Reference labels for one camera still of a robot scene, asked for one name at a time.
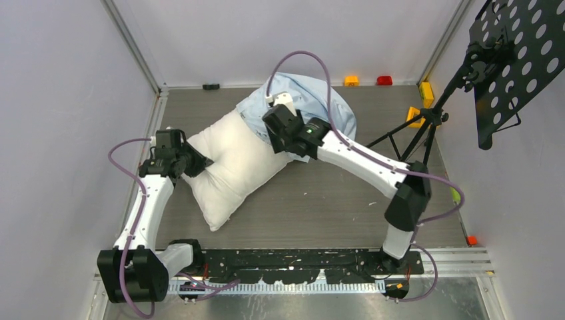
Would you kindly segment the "yellow block on rail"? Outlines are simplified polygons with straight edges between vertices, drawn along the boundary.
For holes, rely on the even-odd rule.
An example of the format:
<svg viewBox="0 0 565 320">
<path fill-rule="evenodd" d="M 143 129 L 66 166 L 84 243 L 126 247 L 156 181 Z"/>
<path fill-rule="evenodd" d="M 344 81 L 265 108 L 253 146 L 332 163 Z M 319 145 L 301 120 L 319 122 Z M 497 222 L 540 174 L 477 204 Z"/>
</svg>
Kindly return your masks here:
<svg viewBox="0 0 565 320">
<path fill-rule="evenodd" d="M 420 92 L 423 107 L 429 109 L 435 100 L 431 84 L 427 81 L 423 81 L 418 86 L 418 90 Z"/>
</svg>

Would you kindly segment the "green block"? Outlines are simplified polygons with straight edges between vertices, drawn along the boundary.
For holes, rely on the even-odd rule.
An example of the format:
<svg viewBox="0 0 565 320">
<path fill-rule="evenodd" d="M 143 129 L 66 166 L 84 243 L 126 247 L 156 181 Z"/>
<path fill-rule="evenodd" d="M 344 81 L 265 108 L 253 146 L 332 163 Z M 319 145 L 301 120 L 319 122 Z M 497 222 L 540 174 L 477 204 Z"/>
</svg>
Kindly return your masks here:
<svg viewBox="0 0 565 320">
<path fill-rule="evenodd" d="M 450 188 L 450 193 L 451 193 L 451 196 L 452 196 L 453 203 L 456 204 L 456 205 L 460 204 L 461 199 L 462 199 L 460 193 L 453 187 Z"/>
</svg>

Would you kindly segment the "red toy block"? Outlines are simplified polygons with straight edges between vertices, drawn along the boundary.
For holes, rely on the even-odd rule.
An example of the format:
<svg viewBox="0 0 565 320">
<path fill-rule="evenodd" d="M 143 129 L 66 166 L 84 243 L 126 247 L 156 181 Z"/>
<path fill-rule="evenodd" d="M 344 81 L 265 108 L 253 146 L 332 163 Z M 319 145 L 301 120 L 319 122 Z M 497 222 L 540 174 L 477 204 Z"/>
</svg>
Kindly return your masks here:
<svg viewBox="0 0 565 320">
<path fill-rule="evenodd" d="M 391 86 L 393 85 L 393 79 L 390 75 L 381 75 L 376 78 L 376 85 L 378 86 Z"/>
</svg>

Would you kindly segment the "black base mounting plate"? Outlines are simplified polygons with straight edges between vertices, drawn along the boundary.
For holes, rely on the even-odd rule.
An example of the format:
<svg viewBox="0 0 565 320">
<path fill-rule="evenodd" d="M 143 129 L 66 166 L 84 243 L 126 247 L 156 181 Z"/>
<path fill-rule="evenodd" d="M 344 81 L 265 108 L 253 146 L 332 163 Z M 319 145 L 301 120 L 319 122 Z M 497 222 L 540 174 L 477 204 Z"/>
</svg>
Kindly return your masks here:
<svg viewBox="0 0 565 320">
<path fill-rule="evenodd" d="M 424 267 L 417 251 L 394 262 L 372 249 L 207 249 L 183 271 L 214 283 L 311 284 L 323 276 L 336 285 L 406 279 L 422 275 Z"/>
</svg>

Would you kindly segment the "small black wall object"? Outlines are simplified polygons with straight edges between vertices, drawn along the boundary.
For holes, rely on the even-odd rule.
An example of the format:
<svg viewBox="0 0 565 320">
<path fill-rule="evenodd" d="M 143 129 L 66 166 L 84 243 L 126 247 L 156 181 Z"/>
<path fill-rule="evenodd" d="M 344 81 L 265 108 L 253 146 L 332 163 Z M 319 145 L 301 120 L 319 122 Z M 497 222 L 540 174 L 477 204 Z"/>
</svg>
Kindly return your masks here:
<svg viewBox="0 0 565 320">
<path fill-rule="evenodd" d="M 205 91 L 215 91 L 219 90 L 221 85 L 219 83 L 205 83 L 202 85 L 202 89 Z"/>
</svg>

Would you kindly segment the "black tripod stand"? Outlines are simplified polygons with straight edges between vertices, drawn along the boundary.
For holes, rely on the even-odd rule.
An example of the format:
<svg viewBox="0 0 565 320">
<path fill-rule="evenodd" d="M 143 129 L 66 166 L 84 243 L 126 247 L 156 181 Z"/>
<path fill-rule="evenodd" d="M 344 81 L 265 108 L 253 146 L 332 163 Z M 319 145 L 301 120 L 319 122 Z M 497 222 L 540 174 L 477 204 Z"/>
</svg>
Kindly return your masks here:
<svg viewBox="0 0 565 320">
<path fill-rule="evenodd" d="M 420 108 L 420 117 L 422 117 L 425 122 L 415 133 L 406 149 L 402 153 L 398 150 L 398 146 L 394 140 L 394 134 L 406 129 L 409 122 L 404 122 L 385 133 L 383 136 L 367 144 L 366 147 L 370 149 L 385 140 L 389 140 L 397 159 L 405 162 L 419 148 L 419 145 L 422 144 L 425 146 L 422 162 L 427 164 L 436 130 L 441 124 L 447 122 L 449 118 L 449 114 L 443 110 L 448 99 L 457 89 L 463 89 L 465 92 L 471 91 L 471 89 L 486 78 L 486 69 L 488 67 L 495 67 L 497 63 L 510 58 L 510 50 L 513 48 L 514 45 L 511 44 L 509 40 L 495 39 L 494 37 L 488 38 L 484 44 L 476 41 L 471 42 L 467 47 L 464 61 L 446 85 L 435 105 L 429 109 L 424 107 Z"/>
</svg>

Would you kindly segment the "white pillow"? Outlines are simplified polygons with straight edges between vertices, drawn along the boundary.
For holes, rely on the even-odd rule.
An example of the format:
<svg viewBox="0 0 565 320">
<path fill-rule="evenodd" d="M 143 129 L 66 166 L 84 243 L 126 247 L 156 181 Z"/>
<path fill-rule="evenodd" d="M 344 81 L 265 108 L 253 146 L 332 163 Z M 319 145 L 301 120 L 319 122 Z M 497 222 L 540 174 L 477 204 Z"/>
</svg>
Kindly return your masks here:
<svg viewBox="0 0 565 320">
<path fill-rule="evenodd" d="M 211 231 L 219 230 L 251 193 L 292 161 L 285 153 L 275 154 L 236 110 L 188 142 L 213 161 L 196 177 L 183 175 Z"/>
</svg>

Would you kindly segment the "small orange block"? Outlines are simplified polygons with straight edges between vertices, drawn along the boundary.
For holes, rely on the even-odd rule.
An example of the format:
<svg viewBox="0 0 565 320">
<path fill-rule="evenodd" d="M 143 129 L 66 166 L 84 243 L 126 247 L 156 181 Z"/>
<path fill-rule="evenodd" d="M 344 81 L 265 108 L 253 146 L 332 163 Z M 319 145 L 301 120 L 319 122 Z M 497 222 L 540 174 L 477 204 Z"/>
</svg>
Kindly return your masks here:
<svg viewBox="0 0 565 320">
<path fill-rule="evenodd" d="M 467 242 L 467 245 L 468 245 L 469 247 L 473 247 L 473 246 L 476 246 L 476 245 L 478 244 L 478 241 L 477 241 L 477 239 L 475 238 L 475 236 L 468 236 L 468 237 L 466 238 L 466 242 Z"/>
</svg>

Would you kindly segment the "yellow block near tripod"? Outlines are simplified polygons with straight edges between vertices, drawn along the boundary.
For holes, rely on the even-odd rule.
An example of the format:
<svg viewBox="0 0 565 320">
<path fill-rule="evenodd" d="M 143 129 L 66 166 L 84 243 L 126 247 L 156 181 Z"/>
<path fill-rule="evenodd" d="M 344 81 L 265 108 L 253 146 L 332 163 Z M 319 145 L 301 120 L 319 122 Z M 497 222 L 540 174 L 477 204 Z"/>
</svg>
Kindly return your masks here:
<svg viewBox="0 0 565 320">
<path fill-rule="evenodd" d="M 408 127 L 420 129 L 425 120 L 420 117 L 420 109 L 410 106 L 406 117 L 406 122 L 409 122 Z"/>
</svg>

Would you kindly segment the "light blue pillowcase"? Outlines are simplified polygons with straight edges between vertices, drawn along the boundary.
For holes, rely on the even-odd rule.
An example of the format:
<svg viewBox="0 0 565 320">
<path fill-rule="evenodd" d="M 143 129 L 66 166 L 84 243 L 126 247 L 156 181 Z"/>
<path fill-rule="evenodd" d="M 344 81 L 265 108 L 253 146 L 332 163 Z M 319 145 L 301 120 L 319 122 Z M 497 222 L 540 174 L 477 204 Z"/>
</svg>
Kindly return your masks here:
<svg viewBox="0 0 565 320">
<path fill-rule="evenodd" d="M 309 157 L 299 157 L 292 153 L 275 154 L 267 133 L 267 128 L 262 120 L 268 111 L 267 85 L 253 91 L 248 97 L 236 104 L 236 110 L 249 129 L 267 144 L 267 155 L 285 166 L 294 160 L 308 162 Z M 353 110 L 339 93 L 334 89 L 330 94 L 330 111 L 327 110 L 327 84 L 326 81 L 292 73 L 278 72 L 271 83 L 271 93 L 288 93 L 292 97 L 295 109 L 299 110 L 304 122 L 316 117 L 326 122 L 330 113 L 335 127 L 349 139 L 356 138 L 357 121 Z"/>
</svg>

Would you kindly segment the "black perforated stand plate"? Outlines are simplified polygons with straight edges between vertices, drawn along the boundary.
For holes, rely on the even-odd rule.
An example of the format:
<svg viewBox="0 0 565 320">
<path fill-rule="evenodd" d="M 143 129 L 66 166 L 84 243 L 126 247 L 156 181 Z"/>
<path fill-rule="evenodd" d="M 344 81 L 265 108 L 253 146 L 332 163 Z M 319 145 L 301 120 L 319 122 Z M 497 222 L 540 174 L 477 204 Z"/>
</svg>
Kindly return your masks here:
<svg viewBox="0 0 565 320">
<path fill-rule="evenodd" d="M 564 2 L 485 1 L 469 37 L 466 90 L 474 94 L 478 146 L 489 150 L 493 134 L 564 69 Z"/>
</svg>

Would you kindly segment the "orange toy block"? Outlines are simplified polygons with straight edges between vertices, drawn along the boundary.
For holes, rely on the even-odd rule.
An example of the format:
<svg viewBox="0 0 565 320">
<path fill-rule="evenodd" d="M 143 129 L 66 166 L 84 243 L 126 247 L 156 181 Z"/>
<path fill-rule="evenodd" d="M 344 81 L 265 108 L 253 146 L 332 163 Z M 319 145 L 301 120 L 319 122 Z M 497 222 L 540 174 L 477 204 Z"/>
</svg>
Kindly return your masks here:
<svg viewBox="0 0 565 320">
<path fill-rule="evenodd" d="M 360 81 L 358 76 L 356 75 L 350 75 L 350 76 L 346 76 L 344 78 L 344 86 L 347 87 L 356 87 L 360 85 Z"/>
</svg>

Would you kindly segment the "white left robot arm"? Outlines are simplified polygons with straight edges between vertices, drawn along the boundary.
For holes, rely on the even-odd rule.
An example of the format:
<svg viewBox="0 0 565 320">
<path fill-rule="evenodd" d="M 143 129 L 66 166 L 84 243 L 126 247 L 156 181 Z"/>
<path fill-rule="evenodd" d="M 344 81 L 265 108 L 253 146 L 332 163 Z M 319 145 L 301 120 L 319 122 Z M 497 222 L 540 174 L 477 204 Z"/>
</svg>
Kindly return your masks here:
<svg viewBox="0 0 565 320">
<path fill-rule="evenodd" d="M 181 271 L 198 275 L 205 265 L 196 239 L 171 241 L 160 252 L 157 233 L 163 213 L 177 181 L 196 177 L 213 161 L 191 146 L 180 129 L 158 130 L 146 140 L 149 157 L 136 172 L 109 161 L 137 184 L 135 202 L 118 239 L 110 249 L 99 252 L 97 267 L 112 303 L 160 302 L 169 280 Z"/>
</svg>

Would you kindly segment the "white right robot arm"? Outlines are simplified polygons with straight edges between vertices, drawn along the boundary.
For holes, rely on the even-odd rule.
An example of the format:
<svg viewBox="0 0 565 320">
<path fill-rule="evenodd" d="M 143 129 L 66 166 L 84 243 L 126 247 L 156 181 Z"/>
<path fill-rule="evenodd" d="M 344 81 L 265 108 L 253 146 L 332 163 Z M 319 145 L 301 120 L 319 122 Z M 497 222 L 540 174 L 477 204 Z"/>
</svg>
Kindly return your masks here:
<svg viewBox="0 0 565 320">
<path fill-rule="evenodd" d="M 398 273 L 407 264 L 406 254 L 418 220 L 431 198 L 426 165 L 384 157 L 345 137 L 318 117 L 305 122 L 287 92 L 269 95 L 265 100 L 268 110 L 262 120 L 275 153 L 285 152 L 336 165 L 390 199 L 384 214 L 388 227 L 378 260 L 385 273 Z"/>
</svg>

